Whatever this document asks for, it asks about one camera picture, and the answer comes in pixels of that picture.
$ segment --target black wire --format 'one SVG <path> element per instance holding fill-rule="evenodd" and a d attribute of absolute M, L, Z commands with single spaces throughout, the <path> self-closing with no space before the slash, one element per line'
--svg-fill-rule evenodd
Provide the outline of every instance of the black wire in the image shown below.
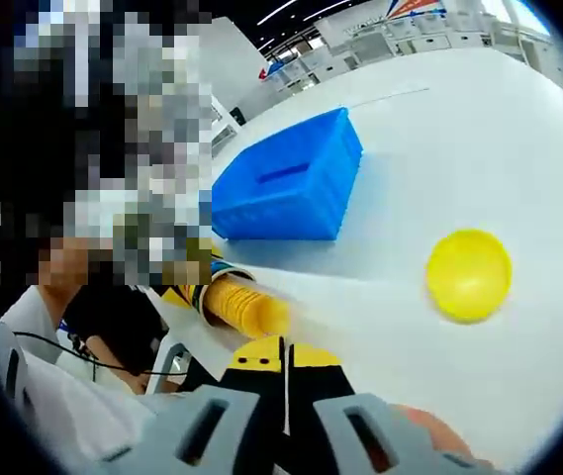
<path fill-rule="evenodd" d="M 55 341 L 52 341 L 51 339 L 48 339 L 44 336 L 40 336 L 36 333 L 30 333 L 30 332 L 13 332 L 13 333 L 16 336 L 29 336 L 30 338 L 40 339 L 41 341 L 45 341 L 46 343 L 51 344 L 52 346 L 55 346 L 59 349 L 62 349 L 63 351 L 70 353 L 70 354 L 76 356 L 79 359 L 82 359 L 83 361 L 88 361 L 90 363 L 94 363 L 96 366 L 103 366 L 104 368 L 110 368 L 110 369 L 119 369 L 121 371 L 127 371 L 128 373 L 132 373 L 129 369 L 124 368 L 123 366 L 114 366 L 112 364 L 101 363 L 99 361 L 96 361 L 96 359 L 86 358 L 83 355 L 75 353 L 71 349 L 67 349 L 64 346 L 61 346 L 60 344 L 58 344 Z M 186 371 L 184 373 L 160 373 L 160 372 L 157 372 L 157 371 L 142 371 L 141 374 L 157 374 L 158 376 L 184 376 L 187 373 L 186 373 Z"/>

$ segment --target blue plastic basket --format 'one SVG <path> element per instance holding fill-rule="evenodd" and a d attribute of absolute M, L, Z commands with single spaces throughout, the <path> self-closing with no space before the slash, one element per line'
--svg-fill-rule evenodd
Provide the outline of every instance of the blue plastic basket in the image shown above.
<path fill-rule="evenodd" d="M 213 230 L 228 239 L 336 239 L 362 155 L 346 108 L 250 146 L 213 185 Z"/>

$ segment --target yellow bowl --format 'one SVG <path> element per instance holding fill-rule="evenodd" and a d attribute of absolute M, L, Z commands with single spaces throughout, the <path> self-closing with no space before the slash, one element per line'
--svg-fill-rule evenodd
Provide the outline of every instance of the yellow bowl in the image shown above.
<path fill-rule="evenodd" d="M 478 230 L 457 231 L 438 242 L 426 266 L 426 285 L 439 309 L 452 320 L 486 319 L 510 290 L 512 263 L 503 245 Z"/>

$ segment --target white tabletop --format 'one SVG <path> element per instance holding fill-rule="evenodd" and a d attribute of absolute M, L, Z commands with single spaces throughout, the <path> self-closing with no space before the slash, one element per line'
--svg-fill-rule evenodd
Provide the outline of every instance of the white tabletop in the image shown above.
<path fill-rule="evenodd" d="M 246 124 L 214 178 L 339 105 L 365 154 L 338 240 L 219 242 L 225 257 L 305 303 L 293 338 L 335 352 L 357 392 L 434 412 L 478 457 L 523 467 L 563 423 L 563 90 L 489 49 L 385 60 Z M 433 245 L 461 228 L 496 235 L 514 266 L 509 298 L 476 326 L 445 320 L 423 284 Z"/>

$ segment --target white shirt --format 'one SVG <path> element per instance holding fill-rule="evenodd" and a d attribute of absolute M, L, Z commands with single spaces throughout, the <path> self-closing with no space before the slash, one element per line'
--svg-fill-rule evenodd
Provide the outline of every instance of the white shirt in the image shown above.
<path fill-rule="evenodd" d="M 36 333 L 57 341 L 46 304 L 35 286 L 1 320 L 14 332 Z M 148 406 L 155 406 L 151 396 L 131 396 L 78 380 L 54 365 L 58 348 L 26 336 L 18 336 L 18 342 L 28 364 L 27 392 L 37 424 L 33 428 L 62 464 L 80 466 L 85 459 L 112 455 L 140 439 L 142 428 L 155 415 Z"/>

